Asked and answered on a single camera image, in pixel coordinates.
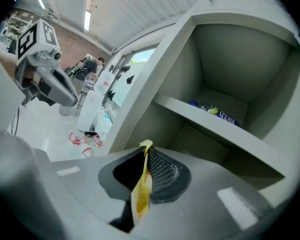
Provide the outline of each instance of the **white shelf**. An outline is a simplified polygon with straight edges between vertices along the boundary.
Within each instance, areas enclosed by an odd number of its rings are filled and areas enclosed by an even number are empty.
[[[7,25],[9,28],[13,29],[13,30],[17,30],[19,31],[19,28],[16,28],[15,26],[11,26],[11,25]]]
[[[198,124],[206,129],[211,136],[217,135],[240,147],[283,176],[286,177],[291,174],[293,163],[287,157],[242,128],[197,107],[162,94],[156,94],[153,102]]]
[[[25,21],[25,20],[23,20],[23,19],[21,19],[21,18],[17,18],[17,17],[11,17],[11,19],[14,19],[14,20],[16,20],[16,21],[20,21],[20,22],[23,22],[23,23],[26,23],[26,24],[30,24],[31,22],[29,22],[29,21]]]

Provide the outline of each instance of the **yellow snack package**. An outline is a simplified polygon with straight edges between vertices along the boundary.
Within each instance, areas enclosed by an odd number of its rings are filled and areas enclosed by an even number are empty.
[[[144,151],[144,164],[142,176],[136,184],[134,190],[131,192],[131,209],[133,223],[136,225],[140,219],[148,212],[149,209],[149,195],[152,189],[152,178],[147,170],[148,163],[148,149],[152,146],[151,140],[145,140],[140,143],[140,146],[146,146]]]

